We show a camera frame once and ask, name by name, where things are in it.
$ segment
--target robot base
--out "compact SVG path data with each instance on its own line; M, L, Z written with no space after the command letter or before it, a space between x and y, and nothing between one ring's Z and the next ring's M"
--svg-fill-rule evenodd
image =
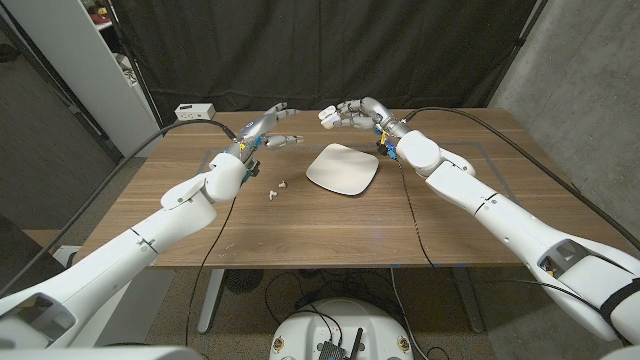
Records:
M358 328L362 337L357 360L411 360L413 353L404 328L381 309L355 299L324 299L313 303L318 312L331 316L342 328L341 348L345 359L352 358L350 352ZM309 305L302 308L311 310ZM335 323L325 318L331 328L333 344L337 345L340 332ZM270 360L321 359L325 341L329 340L329 329L322 318L313 313L296 313L287 318L276 330L270 349Z

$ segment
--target white box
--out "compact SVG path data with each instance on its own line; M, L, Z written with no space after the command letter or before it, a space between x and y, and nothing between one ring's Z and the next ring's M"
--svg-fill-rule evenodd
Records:
M216 109L213 104L180 104L175 113L178 120L211 120L216 113Z

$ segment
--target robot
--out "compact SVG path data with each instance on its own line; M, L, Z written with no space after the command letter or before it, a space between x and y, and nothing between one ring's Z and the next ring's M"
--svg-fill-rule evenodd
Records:
M0 352L0 357L41 358L43 354L35 349L48 349L48 358L111 358L125 354L118 351L126 351L128 357L198 358L195 352L177 347L63 349L91 316L159 253L215 219L213 204L231 201L242 183L257 175L260 163L253 155L260 145L278 148L303 140L268 134L282 118L297 113L285 108L286 104L278 104L247 124L227 150L213 159L209 172L168 191L161 199L161 210L64 273L0 299L0 349L14 349ZM375 99L367 97L331 106L319 117L327 129L339 126L376 129L396 139L397 144L389 150L408 162L434 192L477 219L518 256L538 281L566 292L545 288L572 318L605 340L622 338L640 344L638 259L544 224L477 180L473 166L464 158L441 149L420 131L412 130ZM405 342L406 332L381 310L344 299L320 301L309 308L314 306L339 320L338 323L353 324L342 329L345 344L346 339L354 339L349 359L412 359L411 344ZM315 337L324 331L319 330L325 329L324 325L313 311L294 314L276 331L271 358L347 358L340 340L337 345L335 341L325 342L322 349L316 346ZM380 341L378 336L385 332L393 333L392 339L397 341L388 345ZM365 337L369 337L369 346L358 351L360 340ZM15 351L18 349L33 350Z

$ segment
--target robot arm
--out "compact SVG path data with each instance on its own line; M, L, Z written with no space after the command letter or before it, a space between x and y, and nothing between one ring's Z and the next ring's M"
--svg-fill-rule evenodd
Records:
M555 285L589 302L545 287L549 296L593 334L617 334L640 344L640 261L618 249L556 230L476 179L471 164L441 149L371 98L328 108L320 119L366 115L378 130L399 138L395 152L425 178L431 189L464 209L507 246L540 282Z
M0 300L0 349L62 348L89 319L158 254L208 226L214 203L233 200L249 176L253 158L280 119L297 113L278 104L245 126L238 138L209 164L210 171L176 185L161 199L162 209L132 226L62 274ZM275 137L280 147L301 137Z

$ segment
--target square white plate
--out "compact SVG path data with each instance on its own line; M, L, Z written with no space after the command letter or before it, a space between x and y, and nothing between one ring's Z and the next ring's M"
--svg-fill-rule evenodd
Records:
M307 169L307 177L317 185L344 195L358 195L369 186L378 169L378 158L331 144Z

